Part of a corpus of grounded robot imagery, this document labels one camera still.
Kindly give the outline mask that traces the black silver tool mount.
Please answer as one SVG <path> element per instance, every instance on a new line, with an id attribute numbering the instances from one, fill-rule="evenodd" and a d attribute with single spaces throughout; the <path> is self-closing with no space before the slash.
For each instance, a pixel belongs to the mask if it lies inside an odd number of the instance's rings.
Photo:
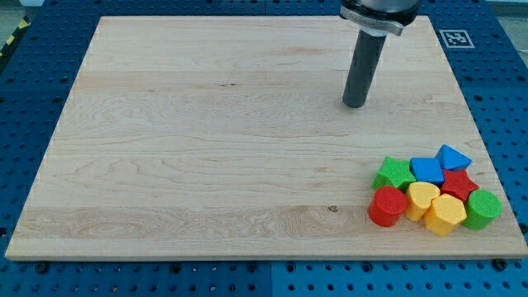
<path id="1" fill-rule="evenodd" d="M 421 5 L 422 0 L 341 0 L 340 16 L 372 36 L 400 36 Z"/>

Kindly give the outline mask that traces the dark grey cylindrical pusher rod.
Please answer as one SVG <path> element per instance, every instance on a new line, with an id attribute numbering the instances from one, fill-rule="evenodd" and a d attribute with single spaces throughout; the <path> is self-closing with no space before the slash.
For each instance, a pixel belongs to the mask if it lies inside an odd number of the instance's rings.
<path id="1" fill-rule="evenodd" d="M 342 101 L 351 108 L 365 105 L 386 36 L 374 36 L 360 30 L 351 60 Z"/>

